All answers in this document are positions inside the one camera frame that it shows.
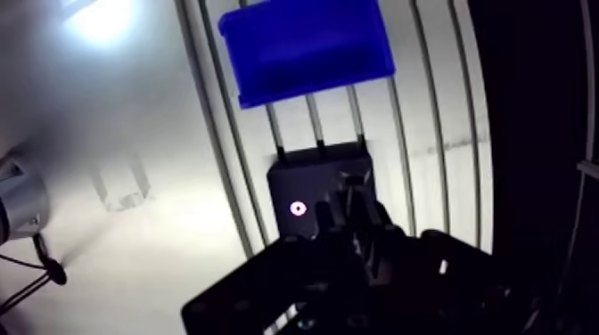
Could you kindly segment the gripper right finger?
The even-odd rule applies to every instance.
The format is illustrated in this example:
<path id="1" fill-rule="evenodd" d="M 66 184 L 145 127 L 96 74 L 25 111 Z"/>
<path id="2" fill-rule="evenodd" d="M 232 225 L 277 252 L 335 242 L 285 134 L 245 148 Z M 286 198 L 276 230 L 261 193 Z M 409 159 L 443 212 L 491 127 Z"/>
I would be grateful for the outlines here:
<path id="1" fill-rule="evenodd" d="M 489 254 L 438 230 L 413 237 L 367 189 L 369 174 L 341 173 L 338 202 L 364 282 L 365 321 L 383 334 L 531 334 L 539 300 Z"/>

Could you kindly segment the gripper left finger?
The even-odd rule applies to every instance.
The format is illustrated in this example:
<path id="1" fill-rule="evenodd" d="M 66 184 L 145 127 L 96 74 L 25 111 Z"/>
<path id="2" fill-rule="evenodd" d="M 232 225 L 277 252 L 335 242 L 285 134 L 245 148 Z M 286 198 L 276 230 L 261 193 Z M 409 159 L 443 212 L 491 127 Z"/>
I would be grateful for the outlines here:
<path id="1" fill-rule="evenodd" d="M 262 334 L 290 306 L 283 334 L 347 334 L 368 287 L 354 231 L 329 201 L 316 204 L 318 235 L 288 236 L 187 302 L 188 334 Z"/>

